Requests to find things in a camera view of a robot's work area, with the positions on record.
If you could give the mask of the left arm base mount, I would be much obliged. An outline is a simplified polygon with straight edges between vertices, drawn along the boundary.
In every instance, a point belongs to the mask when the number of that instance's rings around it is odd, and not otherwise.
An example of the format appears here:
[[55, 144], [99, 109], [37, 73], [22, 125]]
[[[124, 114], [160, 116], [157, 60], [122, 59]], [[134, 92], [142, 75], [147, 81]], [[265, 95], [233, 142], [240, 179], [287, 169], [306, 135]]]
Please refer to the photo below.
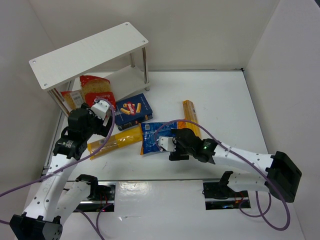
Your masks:
[[116, 183], [109, 181], [99, 181], [98, 190], [94, 195], [85, 197], [76, 207], [85, 213], [97, 213], [102, 208], [103, 212], [113, 212], [115, 208]]

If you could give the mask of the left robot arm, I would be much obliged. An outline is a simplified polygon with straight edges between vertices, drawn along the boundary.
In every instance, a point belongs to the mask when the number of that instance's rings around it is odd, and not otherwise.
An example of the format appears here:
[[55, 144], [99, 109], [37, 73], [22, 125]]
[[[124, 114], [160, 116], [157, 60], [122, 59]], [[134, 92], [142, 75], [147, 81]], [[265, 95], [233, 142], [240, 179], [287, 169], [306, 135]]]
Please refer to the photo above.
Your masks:
[[40, 179], [40, 187], [22, 214], [13, 215], [9, 226], [19, 240], [58, 240], [63, 224], [84, 199], [103, 197], [106, 187], [95, 176], [81, 174], [72, 186], [65, 185], [84, 157], [92, 135], [110, 138], [115, 124], [115, 110], [111, 103], [99, 99], [92, 106], [82, 104], [72, 110], [67, 126], [56, 141], [49, 169]]

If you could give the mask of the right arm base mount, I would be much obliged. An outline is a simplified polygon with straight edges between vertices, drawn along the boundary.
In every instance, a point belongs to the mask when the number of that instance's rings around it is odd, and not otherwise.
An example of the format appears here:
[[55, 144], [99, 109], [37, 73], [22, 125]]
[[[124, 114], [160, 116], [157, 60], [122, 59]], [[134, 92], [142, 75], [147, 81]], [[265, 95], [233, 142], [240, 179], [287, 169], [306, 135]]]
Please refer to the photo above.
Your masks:
[[250, 209], [250, 199], [248, 192], [235, 192], [232, 189], [221, 187], [217, 181], [204, 181], [203, 191], [205, 209], [209, 210], [231, 210]]

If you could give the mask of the blue and orange pasta bag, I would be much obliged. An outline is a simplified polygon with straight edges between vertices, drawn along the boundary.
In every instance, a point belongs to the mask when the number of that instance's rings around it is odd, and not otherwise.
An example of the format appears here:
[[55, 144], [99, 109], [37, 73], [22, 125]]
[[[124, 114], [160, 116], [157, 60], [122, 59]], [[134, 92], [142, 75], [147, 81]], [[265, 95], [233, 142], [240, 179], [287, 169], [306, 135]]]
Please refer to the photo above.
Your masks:
[[149, 153], [159, 152], [160, 149], [157, 147], [156, 142], [159, 141], [159, 137], [174, 137], [175, 134], [171, 133], [171, 129], [183, 129], [186, 127], [186, 123], [182, 121], [170, 123], [164, 126], [155, 136], [156, 131], [164, 124], [164, 122], [150, 122], [150, 123], [140, 123], [139, 127], [142, 135], [142, 146], [141, 155], [146, 155]]

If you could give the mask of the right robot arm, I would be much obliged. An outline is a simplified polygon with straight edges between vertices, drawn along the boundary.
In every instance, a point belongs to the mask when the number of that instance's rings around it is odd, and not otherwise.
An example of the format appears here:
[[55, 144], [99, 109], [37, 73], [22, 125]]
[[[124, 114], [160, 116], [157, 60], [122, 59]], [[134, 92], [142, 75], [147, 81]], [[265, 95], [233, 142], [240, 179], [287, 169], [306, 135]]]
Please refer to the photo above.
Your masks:
[[271, 194], [278, 200], [293, 203], [302, 172], [284, 152], [263, 154], [225, 145], [211, 138], [200, 139], [189, 128], [172, 129], [172, 137], [160, 137], [160, 147], [170, 153], [171, 161], [193, 157], [202, 163], [229, 166], [242, 170], [223, 173], [221, 189], [234, 192], [257, 191]]

